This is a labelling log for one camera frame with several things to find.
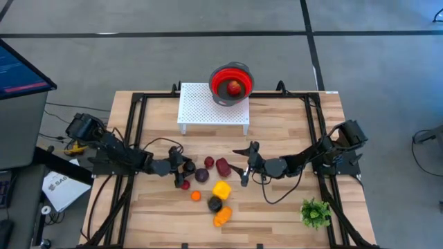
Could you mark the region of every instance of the orange fruit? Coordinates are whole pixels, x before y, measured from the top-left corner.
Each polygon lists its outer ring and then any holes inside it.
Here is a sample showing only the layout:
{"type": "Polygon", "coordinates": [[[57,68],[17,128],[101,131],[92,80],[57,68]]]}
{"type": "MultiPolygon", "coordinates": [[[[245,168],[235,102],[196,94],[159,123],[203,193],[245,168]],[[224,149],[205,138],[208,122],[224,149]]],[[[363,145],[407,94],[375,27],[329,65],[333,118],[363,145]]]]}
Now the orange fruit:
{"type": "Polygon", "coordinates": [[[193,201],[200,201],[200,198],[201,198],[201,194],[200,194],[200,191],[192,191],[192,194],[191,194],[191,199],[193,200],[193,201]]]}

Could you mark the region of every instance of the white perforated platform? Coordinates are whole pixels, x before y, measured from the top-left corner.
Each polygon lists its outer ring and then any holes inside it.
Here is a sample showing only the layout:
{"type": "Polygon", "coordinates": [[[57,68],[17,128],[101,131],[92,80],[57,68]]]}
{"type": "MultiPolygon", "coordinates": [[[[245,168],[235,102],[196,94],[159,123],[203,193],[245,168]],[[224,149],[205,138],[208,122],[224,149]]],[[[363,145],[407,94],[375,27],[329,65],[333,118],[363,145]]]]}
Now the white perforated platform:
{"type": "Polygon", "coordinates": [[[231,107],[223,107],[213,100],[208,83],[181,83],[179,117],[182,134],[186,125],[242,125],[248,133],[249,98],[231,107]]]}

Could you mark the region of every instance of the computer screen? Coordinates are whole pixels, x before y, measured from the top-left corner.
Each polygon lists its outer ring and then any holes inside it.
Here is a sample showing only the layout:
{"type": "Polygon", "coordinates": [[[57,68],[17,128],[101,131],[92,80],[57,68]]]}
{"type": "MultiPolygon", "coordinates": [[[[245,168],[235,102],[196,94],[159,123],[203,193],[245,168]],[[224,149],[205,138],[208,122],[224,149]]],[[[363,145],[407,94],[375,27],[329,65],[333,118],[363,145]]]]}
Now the computer screen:
{"type": "Polygon", "coordinates": [[[56,88],[49,78],[0,40],[0,100],[56,88]]]}

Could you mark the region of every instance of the potted plant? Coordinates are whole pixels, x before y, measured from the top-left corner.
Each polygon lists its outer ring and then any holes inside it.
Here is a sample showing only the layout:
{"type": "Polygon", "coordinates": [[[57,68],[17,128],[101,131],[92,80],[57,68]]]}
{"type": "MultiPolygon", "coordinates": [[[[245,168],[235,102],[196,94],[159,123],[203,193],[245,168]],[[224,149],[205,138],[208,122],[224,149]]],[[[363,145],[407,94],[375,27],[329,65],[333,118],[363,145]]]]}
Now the potted plant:
{"type": "Polygon", "coordinates": [[[318,230],[321,226],[329,226],[330,222],[326,219],[331,216],[331,211],[327,209],[329,203],[323,201],[303,200],[301,207],[301,219],[305,226],[318,230]]]}

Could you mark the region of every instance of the wooden tabletop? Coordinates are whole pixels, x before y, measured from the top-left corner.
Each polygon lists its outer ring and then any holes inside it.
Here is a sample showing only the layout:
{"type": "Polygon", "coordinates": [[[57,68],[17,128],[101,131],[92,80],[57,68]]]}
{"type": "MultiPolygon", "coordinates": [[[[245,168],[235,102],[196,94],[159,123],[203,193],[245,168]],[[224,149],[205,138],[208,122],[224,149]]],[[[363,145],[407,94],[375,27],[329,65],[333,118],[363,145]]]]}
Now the wooden tabletop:
{"type": "MultiPolygon", "coordinates": [[[[108,128],[117,127],[125,132],[131,91],[116,93],[108,128]]],[[[327,130],[345,120],[340,97],[337,93],[320,92],[323,115],[327,130]]],[[[250,98],[251,125],[244,136],[242,127],[189,125],[182,136],[177,125],[178,98],[149,99],[141,138],[141,145],[165,137],[180,142],[184,155],[195,162],[197,168],[204,167],[204,158],[215,160],[224,157],[230,164],[246,167],[246,157],[236,155],[233,149],[245,149],[250,141],[260,143],[263,158],[275,158],[297,154],[311,146],[304,102],[298,99],[250,98]]],[[[136,123],[132,129],[135,136],[136,123]]],[[[171,144],[160,140],[147,150],[155,158],[167,157],[171,144]]],[[[87,230],[87,218],[92,202],[105,176],[98,177],[93,184],[83,230],[87,230]]],[[[94,214],[91,233],[95,232],[109,213],[115,176],[105,185],[94,214]]],[[[213,225],[206,200],[211,189],[220,179],[217,170],[210,170],[210,178],[198,183],[189,177],[189,190],[176,189],[172,175],[160,177],[139,174],[135,178],[131,207],[127,223],[125,248],[179,248],[189,243],[190,248],[254,248],[263,243],[265,248],[328,248],[325,228],[316,231],[300,222],[300,206],[303,199],[315,197],[320,200],[318,180],[308,164],[297,190],[276,205],[269,205],[262,195],[261,186],[249,181],[247,187],[240,185],[239,176],[233,172],[227,179],[233,191],[224,205],[233,209],[232,219],[220,228],[213,225]],[[190,198],[193,190],[199,190],[202,198],[194,202],[190,198]]],[[[298,177],[272,181],[265,187],[271,201],[280,198],[296,183],[298,177]]],[[[374,233],[366,207],[362,187],[350,176],[337,176],[344,213],[360,234],[370,243],[375,243],[374,233]]],[[[337,243],[341,243],[338,222],[333,224],[337,243]]],[[[112,242],[116,243],[120,215],[114,224],[112,242]]]]}

